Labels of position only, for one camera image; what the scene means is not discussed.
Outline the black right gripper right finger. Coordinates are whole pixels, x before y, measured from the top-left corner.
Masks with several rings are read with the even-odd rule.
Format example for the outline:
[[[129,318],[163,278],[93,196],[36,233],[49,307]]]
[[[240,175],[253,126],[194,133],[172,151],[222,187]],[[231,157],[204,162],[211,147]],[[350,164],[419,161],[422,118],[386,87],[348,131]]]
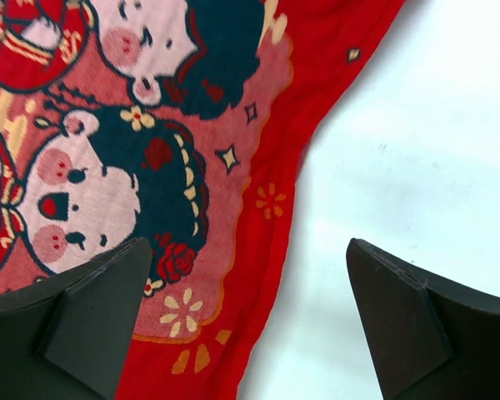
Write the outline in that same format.
[[[352,239],[347,271],[385,399],[500,399],[500,297]]]

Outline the red printed pillowcase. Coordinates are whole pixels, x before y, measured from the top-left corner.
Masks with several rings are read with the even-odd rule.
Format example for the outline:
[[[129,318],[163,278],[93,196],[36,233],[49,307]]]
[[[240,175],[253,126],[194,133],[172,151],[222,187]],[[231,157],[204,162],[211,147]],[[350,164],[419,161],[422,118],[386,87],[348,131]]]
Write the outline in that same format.
[[[0,295],[134,238],[112,399],[234,399],[300,166],[400,1],[0,1]]]

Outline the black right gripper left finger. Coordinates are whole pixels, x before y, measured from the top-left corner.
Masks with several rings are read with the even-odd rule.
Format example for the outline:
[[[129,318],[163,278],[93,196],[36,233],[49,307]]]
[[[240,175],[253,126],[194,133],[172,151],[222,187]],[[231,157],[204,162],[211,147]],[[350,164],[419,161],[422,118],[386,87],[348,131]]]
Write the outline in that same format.
[[[0,295],[0,399],[112,399],[152,261],[134,238]]]

